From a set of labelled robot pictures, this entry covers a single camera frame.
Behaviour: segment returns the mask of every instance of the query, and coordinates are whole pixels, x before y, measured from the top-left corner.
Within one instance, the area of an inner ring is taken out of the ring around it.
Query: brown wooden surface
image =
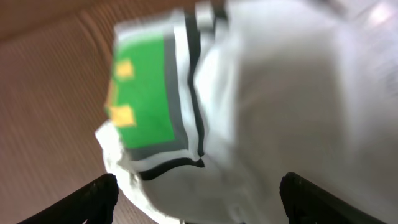
[[[105,172],[94,131],[106,119],[113,25],[192,5],[0,0],[1,223],[30,217]],[[120,194],[114,223],[153,222]]]

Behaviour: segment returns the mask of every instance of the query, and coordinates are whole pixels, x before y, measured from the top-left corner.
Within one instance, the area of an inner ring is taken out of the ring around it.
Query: cloth
[[[159,223],[287,223],[287,172],[398,220],[396,45],[375,35],[394,10],[245,1],[120,24],[96,134],[107,170]]]

